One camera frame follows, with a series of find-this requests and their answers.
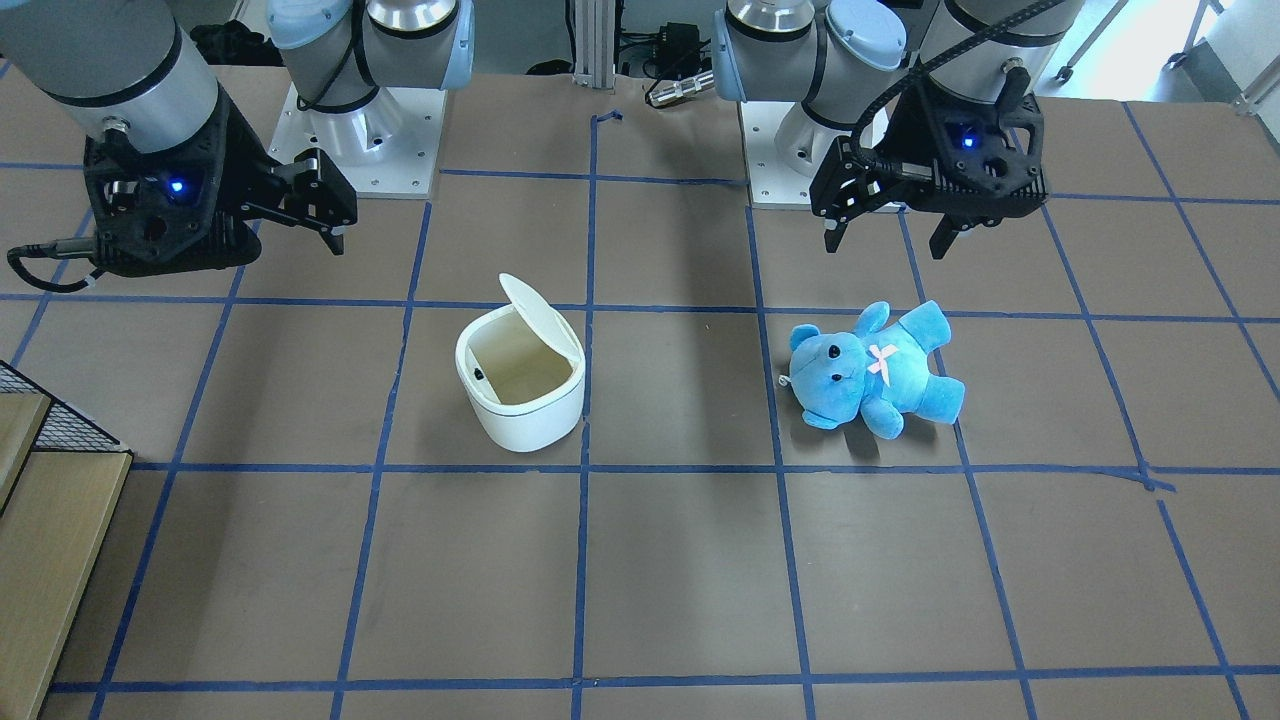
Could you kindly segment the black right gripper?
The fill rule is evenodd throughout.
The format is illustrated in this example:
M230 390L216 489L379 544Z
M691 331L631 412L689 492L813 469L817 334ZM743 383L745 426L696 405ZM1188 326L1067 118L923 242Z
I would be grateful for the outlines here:
M305 149L287 164L273 160L228 95L218 97L221 165L212 237L233 251L259 251L250 223L303 227L329 251L346 252L346 228L358 222L357 193L323 149Z

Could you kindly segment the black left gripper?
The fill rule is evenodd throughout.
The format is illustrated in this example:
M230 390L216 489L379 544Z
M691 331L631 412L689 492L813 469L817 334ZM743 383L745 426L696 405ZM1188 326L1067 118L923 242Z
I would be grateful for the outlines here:
M980 215L1001 193L1001 178L987 169L1001 147L995 131L995 105L937 85L916 85L899 99L887 133L876 146L883 159L925 169L924 179L911 182L910 208L951 213L942 215L931 234L933 260L945 259L959 238L983 227L984 217L969 215ZM901 168L876 160L854 138L835 138L810 182L812 213L824 223L826 251L838 250L852 219L905 193Z

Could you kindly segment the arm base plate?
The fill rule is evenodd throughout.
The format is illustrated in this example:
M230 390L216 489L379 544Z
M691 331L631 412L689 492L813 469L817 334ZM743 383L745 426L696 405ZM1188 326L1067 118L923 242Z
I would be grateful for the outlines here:
M449 94L434 88L380 88L353 111L301 111L289 87L270 155L292 161L321 149L361 199L429 199L436 174Z
M814 174L841 132L815 123L800 102L741 102L739 115L753 208L810 211Z

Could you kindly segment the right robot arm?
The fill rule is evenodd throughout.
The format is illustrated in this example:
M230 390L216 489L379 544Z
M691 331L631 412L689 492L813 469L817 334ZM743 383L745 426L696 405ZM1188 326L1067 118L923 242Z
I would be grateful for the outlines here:
M474 67L471 1L271 1L271 45L296 106L355 119L390 88L453 90ZM84 259L155 275L239 266L252 220L302 227L334 255L357 193L328 138L283 161L237 108L198 38L164 1L5 1L3 55L84 133L86 237L9 250L8 261Z

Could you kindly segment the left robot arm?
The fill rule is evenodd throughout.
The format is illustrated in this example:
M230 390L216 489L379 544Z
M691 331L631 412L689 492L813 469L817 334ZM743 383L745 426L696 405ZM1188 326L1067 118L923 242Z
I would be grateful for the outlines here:
M888 204L955 240L1038 211L1051 195L1034 86L1079 1L727 1L710 37L721 97L791 102L809 208L828 252Z

